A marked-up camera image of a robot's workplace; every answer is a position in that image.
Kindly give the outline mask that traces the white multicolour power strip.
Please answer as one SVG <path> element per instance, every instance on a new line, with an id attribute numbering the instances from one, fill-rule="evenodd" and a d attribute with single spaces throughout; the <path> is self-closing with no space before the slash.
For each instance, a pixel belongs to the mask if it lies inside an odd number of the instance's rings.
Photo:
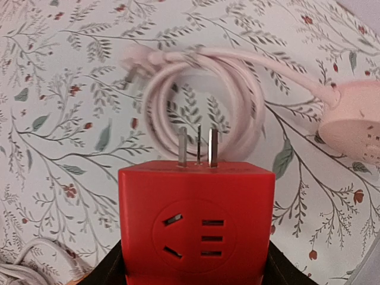
<path id="1" fill-rule="evenodd" d="M 345 285 L 380 285 L 380 235 L 377 234 L 362 262 Z"/>

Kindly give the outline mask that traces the red cube socket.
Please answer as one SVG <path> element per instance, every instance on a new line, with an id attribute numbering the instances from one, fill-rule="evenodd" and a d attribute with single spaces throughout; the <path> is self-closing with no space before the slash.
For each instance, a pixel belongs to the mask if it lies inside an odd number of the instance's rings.
<path id="1" fill-rule="evenodd" d="M 128 284 L 261 284 L 275 175 L 247 162 L 217 160 L 211 129 L 208 161 L 179 158 L 118 173 L 121 248 Z"/>

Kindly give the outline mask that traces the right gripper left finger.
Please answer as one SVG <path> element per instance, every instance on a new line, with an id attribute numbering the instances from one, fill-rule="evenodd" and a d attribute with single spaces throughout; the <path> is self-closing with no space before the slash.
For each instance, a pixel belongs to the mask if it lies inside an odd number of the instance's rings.
<path id="1" fill-rule="evenodd" d="M 121 242 L 118 242 L 98 266 L 79 285 L 126 285 Z"/>

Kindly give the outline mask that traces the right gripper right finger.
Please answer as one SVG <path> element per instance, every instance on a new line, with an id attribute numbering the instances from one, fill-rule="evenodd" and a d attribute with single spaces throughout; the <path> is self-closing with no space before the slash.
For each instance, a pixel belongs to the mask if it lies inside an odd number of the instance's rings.
<path id="1" fill-rule="evenodd" d="M 316 285 L 298 270 L 272 242 L 264 269 L 262 285 Z"/>

